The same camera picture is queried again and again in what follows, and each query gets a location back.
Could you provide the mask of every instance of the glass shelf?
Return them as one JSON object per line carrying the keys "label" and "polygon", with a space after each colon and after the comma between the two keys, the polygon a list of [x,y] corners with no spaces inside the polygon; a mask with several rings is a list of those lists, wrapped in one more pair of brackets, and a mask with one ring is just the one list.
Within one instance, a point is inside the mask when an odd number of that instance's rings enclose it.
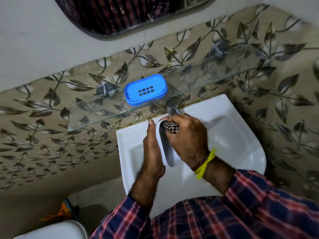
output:
{"label": "glass shelf", "polygon": [[222,58],[214,55],[201,63],[191,64],[172,74],[163,74],[168,86],[167,94],[139,106],[130,106],[124,96],[124,89],[117,88],[108,92],[108,96],[94,96],[77,102],[70,107],[68,132],[84,128],[111,118],[125,118],[137,109],[158,104],[169,99],[178,99],[185,93],[210,84],[222,85],[234,76],[257,69],[259,59],[247,56],[250,46],[229,52]]}

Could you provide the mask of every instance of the person's right hand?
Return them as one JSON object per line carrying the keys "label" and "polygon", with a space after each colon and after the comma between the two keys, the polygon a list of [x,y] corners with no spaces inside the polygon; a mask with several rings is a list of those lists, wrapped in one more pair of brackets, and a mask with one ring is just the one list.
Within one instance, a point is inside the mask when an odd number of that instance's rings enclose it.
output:
{"label": "person's right hand", "polygon": [[168,122],[179,125],[177,134],[166,131],[170,145],[178,156],[195,171],[209,155],[207,129],[197,118],[188,114],[171,117]]}

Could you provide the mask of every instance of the toilet lid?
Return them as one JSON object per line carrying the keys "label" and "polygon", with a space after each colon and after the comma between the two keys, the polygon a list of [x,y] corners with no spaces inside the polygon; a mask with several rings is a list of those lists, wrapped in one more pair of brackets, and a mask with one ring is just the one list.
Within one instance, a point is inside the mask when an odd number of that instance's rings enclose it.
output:
{"label": "toilet lid", "polygon": [[87,239],[84,227],[76,221],[63,221],[30,231],[13,239]]}

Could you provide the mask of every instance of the chrome faucet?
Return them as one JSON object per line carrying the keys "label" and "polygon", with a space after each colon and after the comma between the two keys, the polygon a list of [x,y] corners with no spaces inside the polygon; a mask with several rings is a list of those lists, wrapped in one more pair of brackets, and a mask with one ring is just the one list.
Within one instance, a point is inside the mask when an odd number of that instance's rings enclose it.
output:
{"label": "chrome faucet", "polygon": [[177,108],[177,101],[175,100],[170,99],[166,101],[166,108],[170,118],[176,114],[181,114],[180,110]]}

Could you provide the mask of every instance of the plaid shirt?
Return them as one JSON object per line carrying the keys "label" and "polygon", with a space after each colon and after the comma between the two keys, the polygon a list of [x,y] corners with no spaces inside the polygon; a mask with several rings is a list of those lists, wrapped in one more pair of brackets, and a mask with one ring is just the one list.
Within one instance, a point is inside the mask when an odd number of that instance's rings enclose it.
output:
{"label": "plaid shirt", "polygon": [[150,221],[126,197],[91,239],[319,238],[319,209],[276,189],[261,174],[237,170],[224,197],[181,201]]}
{"label": "plaid shirt", "polygon": [[111,35],[168,14],[170,0],[55,0],[80,29]]}

